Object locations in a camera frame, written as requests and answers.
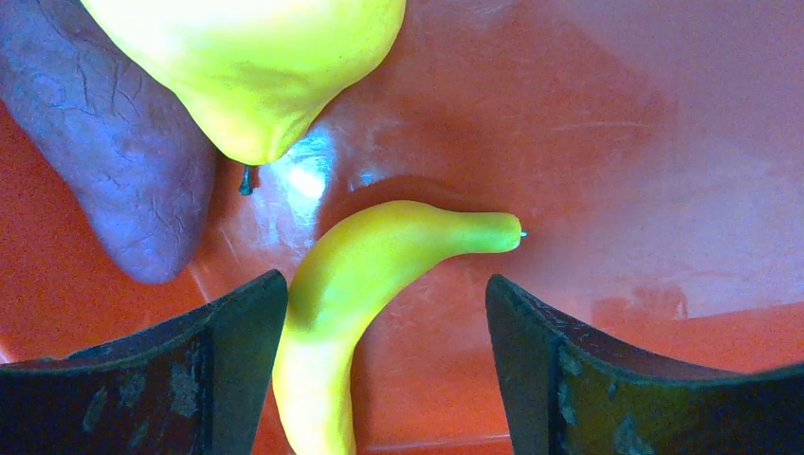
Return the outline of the yellow banana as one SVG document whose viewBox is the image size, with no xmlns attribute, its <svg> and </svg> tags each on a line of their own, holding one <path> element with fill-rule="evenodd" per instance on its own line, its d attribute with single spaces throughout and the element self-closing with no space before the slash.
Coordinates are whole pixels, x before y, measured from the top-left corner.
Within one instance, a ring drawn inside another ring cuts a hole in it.
<svg viewBox="0 0 804 455">
<path fill-rule="evenodd" d="M 516 249 L 520 219 L 393 200 L 329 229 L 289 285 L 271 385 L 297 454 L 354 454 L 351 369 L 363 334 L 404 288 L 439 263 Z"/>
</svg>

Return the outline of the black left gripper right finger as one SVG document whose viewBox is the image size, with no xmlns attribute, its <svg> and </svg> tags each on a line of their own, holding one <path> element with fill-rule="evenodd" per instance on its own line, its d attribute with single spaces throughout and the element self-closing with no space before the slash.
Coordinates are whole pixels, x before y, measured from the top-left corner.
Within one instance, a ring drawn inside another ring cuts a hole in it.
<svg viewBox="0 0 804 455">
<path fill-rule="evenodd" d="M 803 368 L 733 373 L 658 355 L 502 275 L 485 311 L 518 454 L 799 454 Z"/>
</svg>

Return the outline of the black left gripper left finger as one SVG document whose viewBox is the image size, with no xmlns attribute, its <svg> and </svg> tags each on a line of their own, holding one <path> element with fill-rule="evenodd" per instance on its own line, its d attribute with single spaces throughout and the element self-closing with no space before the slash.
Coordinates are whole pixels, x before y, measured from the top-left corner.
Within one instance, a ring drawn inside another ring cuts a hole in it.
<svg viewBox="0 0 804 455">
<path fill-rule="evenodd" d="M 248 454 L 287 305 L 271 270 L 146 330 L 1 368 L 5 454 Z"/>
</svg>

